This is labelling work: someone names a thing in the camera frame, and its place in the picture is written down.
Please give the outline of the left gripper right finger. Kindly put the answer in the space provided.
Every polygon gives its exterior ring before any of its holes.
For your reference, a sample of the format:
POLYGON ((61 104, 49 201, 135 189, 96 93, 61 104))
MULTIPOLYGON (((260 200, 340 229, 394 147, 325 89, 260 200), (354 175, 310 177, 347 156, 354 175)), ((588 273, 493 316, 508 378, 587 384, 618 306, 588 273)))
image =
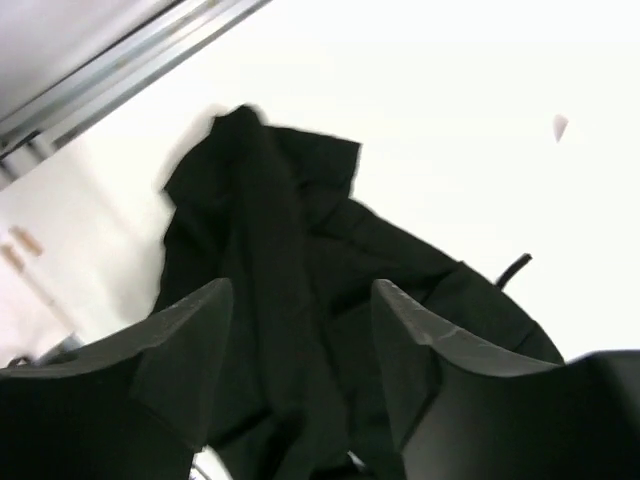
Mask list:
POLYGON ((639 355, 559 365, 481 339, 388 280, 371 294, 392 437, 410 479, 635 479, 639 355))

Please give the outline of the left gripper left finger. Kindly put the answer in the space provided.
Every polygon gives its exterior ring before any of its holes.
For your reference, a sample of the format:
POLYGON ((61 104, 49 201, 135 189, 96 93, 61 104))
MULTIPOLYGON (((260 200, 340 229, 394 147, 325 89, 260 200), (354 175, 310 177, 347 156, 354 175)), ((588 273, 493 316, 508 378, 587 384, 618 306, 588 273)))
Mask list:
POLYGON ((45 365, 1 372, 5 479, 186 479, 205 445, 233 310, 217 279, 45 365))

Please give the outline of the black trousers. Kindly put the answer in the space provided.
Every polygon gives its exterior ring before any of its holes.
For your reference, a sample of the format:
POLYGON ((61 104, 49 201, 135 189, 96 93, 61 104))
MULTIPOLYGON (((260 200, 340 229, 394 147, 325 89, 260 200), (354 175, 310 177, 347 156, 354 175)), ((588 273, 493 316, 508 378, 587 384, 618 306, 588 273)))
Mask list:
POLYGON ((562 360, 498 286, 351 198, 359 150, 241 106, 165 184, 156 309, 216 278, 233 287, 207 442, 235 479, 404 477, 371 332, 378 279, 498 346, 562 360))

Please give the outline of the aluminium table rail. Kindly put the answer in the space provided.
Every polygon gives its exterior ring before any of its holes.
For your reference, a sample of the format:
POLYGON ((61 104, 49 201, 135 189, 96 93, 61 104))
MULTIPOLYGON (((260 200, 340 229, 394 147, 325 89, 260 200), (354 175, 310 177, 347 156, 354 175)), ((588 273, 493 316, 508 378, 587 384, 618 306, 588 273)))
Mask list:
POLYGON ((40 163, 214 40, 266 1, 178 1, 1 120, 1 169, 40 163))

